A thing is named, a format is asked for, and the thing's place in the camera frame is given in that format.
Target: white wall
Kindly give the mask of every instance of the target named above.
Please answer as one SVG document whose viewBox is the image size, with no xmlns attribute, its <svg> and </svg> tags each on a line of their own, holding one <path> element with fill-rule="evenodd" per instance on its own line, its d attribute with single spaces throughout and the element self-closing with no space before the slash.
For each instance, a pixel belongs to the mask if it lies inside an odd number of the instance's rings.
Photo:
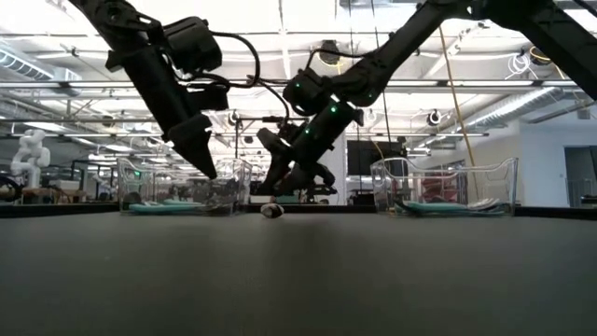
<svg viewBox="0 0 597 336">
<path fill-rule="evenodd" d="M 564 148 L 597 146 L 596 131 L 594 120 L 579 120 L 576 125 L 553 122 L 521 127 L 525 205 L 569 206 Z"/>
</svg>

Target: table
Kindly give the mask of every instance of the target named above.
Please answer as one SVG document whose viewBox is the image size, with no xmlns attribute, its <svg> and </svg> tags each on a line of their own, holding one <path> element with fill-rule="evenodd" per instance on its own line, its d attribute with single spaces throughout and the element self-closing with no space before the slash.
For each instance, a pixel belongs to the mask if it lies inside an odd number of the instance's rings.
<svg viewBox="0 0 597 336">
<path fill-rule="evenodd" d="M 595 335 L 597 225 L 0 220 L 2 335 Z"/>
</svg>

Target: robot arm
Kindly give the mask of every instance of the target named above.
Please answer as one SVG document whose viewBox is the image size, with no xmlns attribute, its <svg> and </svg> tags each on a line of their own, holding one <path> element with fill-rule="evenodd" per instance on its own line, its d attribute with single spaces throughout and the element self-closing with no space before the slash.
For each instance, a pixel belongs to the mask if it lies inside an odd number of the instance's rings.
<svg viewBox="0 0 597 336">
<path fill-rule="evenodd" d="M 356 106 L 372 105 L 392 74 L 446 19 L 490 19 L 523 33 L 593 99 L 597 98 L 597 40 L 552 0 L 427 0 L 405 25 L 377 50 L 344 74 L 320 77 L 312 69 L 298 72 L 284 98 L 301 116 L 314 116 L 301 126 L 290 146 L 279 134 L 262 129 L 257 137 L 271 152 L 271 168 L 262 193 L 300 189 L 317 175 L 331 186 L 334 176 L 317 161 L 353 121 L 362 125 Z M 292 171 L 287 167 L 294 161 Z"/>
<path fill-rule="evenodd" d="M 164 131 L 163 140 L 210 178 L 216 178 L 208 148 L 212 126 L 204 109 L 228 108 L 223 85 L 190 92 L 176 80 L 173 66 L 186 74 L 212 71 L 222 53 L 207 21 L 186 18 L 162 26 L 124 0 L 69 0 L 112 49 L 106 67 L 124 68 Z"/>
</svg>

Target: small object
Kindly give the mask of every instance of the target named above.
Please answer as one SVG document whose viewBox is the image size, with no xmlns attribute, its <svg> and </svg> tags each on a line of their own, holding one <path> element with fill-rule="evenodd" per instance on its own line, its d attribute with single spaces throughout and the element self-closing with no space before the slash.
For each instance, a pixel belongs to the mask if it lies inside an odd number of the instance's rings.
<svg viewBox="0 0 597 336">
<path fill-rule="evenodd" d="M 129 207 L 132 204 L 141 204 L 143 203 L 143 199 L 141 198 L 141 194 L 133 191 L 129 192 L 128 194 L 124 195 L 122 199 L 122 209 L 129 210 Z"/>
<path fill-rule="evenodd" d="M 282 206 L 276 203 L 267 203 L 261 206 L 261 214 L 267 218 L 277 218 L 284 214 Z"/>
</svg>

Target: transparent container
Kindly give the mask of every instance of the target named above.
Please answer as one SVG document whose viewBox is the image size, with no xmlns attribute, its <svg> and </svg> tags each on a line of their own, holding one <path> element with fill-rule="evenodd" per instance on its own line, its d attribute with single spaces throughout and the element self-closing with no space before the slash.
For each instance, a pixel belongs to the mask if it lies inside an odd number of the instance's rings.
<svg viewBox="0 0 597 336">
<path fill-rule="evenodd" d="M 402 158 L 371 165 L 378 213 L 416 216 L 513 215 L 518 159 L 490 166 L 428 170 Z"/>
<path fill-rule="evenodd" d="M 240 159 L 215 164 L 217 178 L 201 172 L 135 165 L 118 159 L 118 202 L 120 211 L 137 215 L 230 216 L 242 212 L 249 202 L 252 165 Z"/>
</svg>

